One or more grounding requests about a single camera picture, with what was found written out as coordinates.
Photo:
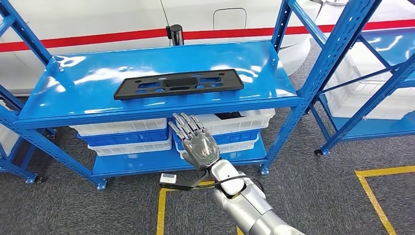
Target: blue plastic crate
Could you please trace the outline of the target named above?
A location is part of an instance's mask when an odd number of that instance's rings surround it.
[[[96,136],[81,136],[79,134],[77,135],[79,139],[84,140],[91,147],[124,143],[166,141],[168,140],[168,136],[168,126],[164,129],[150,131],[135,131]]]
[[[249,130],[249,131],[240,131],[232,132],[226,134],[215,135],[213,138],[216,140],[218,145],[227,144],[227,143],[236,143],[243,141],[253,141],[256,140],[261,129]],[[178,143],[178,149],[184,150],[179,137],[176,134],[173,134],[174,142]]]

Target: white car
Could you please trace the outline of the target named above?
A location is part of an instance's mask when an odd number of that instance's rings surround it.
[[[316,19],[321,9],[318,0],[297,2],[311,19]],[[45,40],[49,52],[56,55],[169,46],[166,36],[146,37],[173,24],[180,24],[186,33],[191,32],[190,40],[185,36],[185,45],[270,39],[281,0],[11,0],[11,3],[37,37]],[[292,14],[288,26],[302,24]],[[255,29],[254,34],[248,29]],[[226,38],[221,35],[222,30],[235,31],[226,31],[232,34]],[[15,95],[28,95],[45,67],[23,43],[11,43],[19,41],[12,29],[0,38],[0,84]],[[310,51],[308,34],[287,35],[281,47],[279,57],[290,75]]]

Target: yellow floor marking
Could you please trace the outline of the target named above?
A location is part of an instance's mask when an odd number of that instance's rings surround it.
[[[236,227],[236,235],[244,235],[239,227]]]
[[[410,173],[410,172],[415,172],[415,165],[375,169],[375,170],[361,170],[359,172],[363,173],[365,177]]]
[[[410,173],[410,172],[415,172],[415,165],[384,168],[384,169],[374,169],[374,170],[355,170],[354,171],[360,183],[362,184],[362,187],[365,190],[366,195],[368,196],[370,202],[372,203],[377,215],[379,216],[380,221],[382,222],[386,231],[388,231],[390,235],[396,235],[396,231],[393,228],[390,221],[388,220],[388,218],[386,217],[385,212],[383,212],[382,207],[380,206],[375,195],[373,194],[373,191],[370,188],[365,177],[402,174],[402,173]]]
[[[202,181],[200,182],[200,186],[210,185],[215,183],[214,181]],[[168,188],[161,188],[159,192],[159,209],[157,213],[157,231],[156,235],[163,235],[164,234],[164,218],[166,212],[166,194],[167,192],[176,191],[175,189],[168,189]],[[236,234],[237,235],[244,235],[242,231],[236,227]]]

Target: red stripe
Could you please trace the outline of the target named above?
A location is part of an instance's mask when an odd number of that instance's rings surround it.
[[[415,20],[369,22],[364,30],[387,29],[387,28],[404,28],[414,27]],[[323,33],[329,33],[333,30],[334,25],[320,25],[319,28]],[[211,38],[237,38],[237,37],[255,37],[270,36],[274,28],[248,28],[248,29],[229,29],[229,30],[208,30],[208,31],[190,31],[184,32],[184,39],[211,39]],[[306,34],[307,29],[304,26],[288,27],[285,34]],[[165,28],[140,30],[121,33],[107,33],[98,35],[88,35],[68,38],[55,38],[41,40],[46,48],[69,47],[98,43],[120,42],[127,40],[137,40],[146,38],[165,37]],[[24,42],[0,43],[0,52],[28,50]]]

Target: white plastic crate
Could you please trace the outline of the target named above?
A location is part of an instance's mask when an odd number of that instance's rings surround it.
[[[106,122],[99,124],[87,124],[70,126],[78,131],[81,136],[95,136],[133,131],[148,131],[164,129],[167,126],[166,118],[155,118],[134,121]]]
[[[356,43],[330,78],[326,88],[384,69],[381,62],[361,43]],[[391,77],[383,73],[326,92],[328,107],[334,117],[352,117]],[[401,88],[386,97],[367,118],[402,119],[415,110],[415,88]]]
[[[231,152],[253,149],[255,143],[258,140],[259,140],[259,135],[256,137],[256,140],[253,140],[253,141],[221,144],[219,145],[219,152],[220,153],[231,153]],[[186,150],[179,150],[178,143],[175,143],[175,144],[176,144],[176,150],[180,153],[180,158],[183,159],[183,154],[186,152]]]
[[[0,105],[5,107],[6,109],[10,110],[3,100],[0,100]],[[16,144],[17,140],[19,139],[19,135],[14,133],[9,128],[0,124],[0,143],[4,149],[4,152],[7,156],[10,155],[14,145]]]
[[[222,120],[215,114],[197,115],[197,118],[212,133],[219,135],[268,127],[275,109],[260,109],[239,112],[243,117]]]
[[[94,146],[94,147],[91,147],[88,145],[88,148],[94,150],[98,156],[110,156],[110,155],[119,155],[119,154],[132,154],[132,153],[169,150],[171,149],[171,133],[169,133],[169,139],[166,141],[114,144],[114,145]]]

